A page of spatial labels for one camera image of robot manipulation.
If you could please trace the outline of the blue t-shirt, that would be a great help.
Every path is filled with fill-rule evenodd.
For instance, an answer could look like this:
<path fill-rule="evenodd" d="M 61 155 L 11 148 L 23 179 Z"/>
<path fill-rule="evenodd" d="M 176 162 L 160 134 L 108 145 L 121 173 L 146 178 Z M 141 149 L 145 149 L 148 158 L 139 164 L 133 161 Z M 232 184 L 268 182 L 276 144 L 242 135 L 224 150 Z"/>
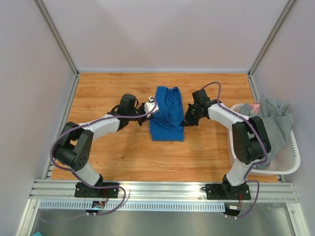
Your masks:
<path fill-rule="evenodd" d="M 150 134 L 153 141 L 182 142 L 184 129 L 184 109 L 178 87 L 158 86 L 155 94 L 158 111 L 150 119 Z"/>

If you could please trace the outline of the grey shirt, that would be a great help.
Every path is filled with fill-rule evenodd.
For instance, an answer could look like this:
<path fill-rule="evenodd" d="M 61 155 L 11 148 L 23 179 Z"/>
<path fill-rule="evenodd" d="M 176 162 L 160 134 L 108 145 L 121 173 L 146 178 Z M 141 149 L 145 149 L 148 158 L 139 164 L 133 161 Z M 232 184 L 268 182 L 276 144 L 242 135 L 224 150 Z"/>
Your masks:
<path fill-rule="evenodd" d="M 289 104 L 285 101 L 262 95 L 257 103 L 260 103 L 259 114 L 250 114 L 249 103 L 245 103 L 239 113 L 250 117 L 259 116 L 264 123 L 271 151 L 268 153 L 267 162 L 257 165 L 256 168 L 265 170 L 287 144 L 293 127 L 293 115 L 289 112 Z"/>

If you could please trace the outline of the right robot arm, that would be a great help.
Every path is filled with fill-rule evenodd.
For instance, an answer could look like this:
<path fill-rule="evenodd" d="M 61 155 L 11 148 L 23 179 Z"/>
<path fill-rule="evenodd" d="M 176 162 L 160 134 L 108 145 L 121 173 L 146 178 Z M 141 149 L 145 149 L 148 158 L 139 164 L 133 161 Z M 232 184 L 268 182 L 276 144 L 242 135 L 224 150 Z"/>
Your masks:
<path fill-rule="evenodd" d="M 193 103 L 189 104 L 181 126 L 198 126 L 201 118 L 207 118 L 232 132 L 236 159 L 222 179 L 221 191 L 227 199 L 234 199 L 245 189 L 247 176 L 253 166 L 271 151 L 264 123 L 260 117 L 241 115 L 223 105 L 220 100 L 210 99 L 204 89 L 193 92 L 192 97 Z"/>

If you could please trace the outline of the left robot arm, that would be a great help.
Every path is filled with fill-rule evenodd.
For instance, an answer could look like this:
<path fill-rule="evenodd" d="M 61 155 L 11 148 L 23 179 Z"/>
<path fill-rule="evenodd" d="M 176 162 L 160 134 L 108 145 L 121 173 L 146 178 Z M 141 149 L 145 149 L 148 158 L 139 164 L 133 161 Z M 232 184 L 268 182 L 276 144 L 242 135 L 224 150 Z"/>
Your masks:
<path fill-rule="evenodd" d="M 95 140 L 125 128 L 129 122 L 139 125 L 148 121 L 158 111 L 155 98 L 139 103 L 132 94 L 124 94 L 120 103 L 104 116 L 76 124 L 68 122 L 50 149 L 52 164 L 58 169 L 72 173 L 86 185 L 86 192 L 98 197 L 103 192 L 102 176 L 89 162 L 92 144 Z"/>

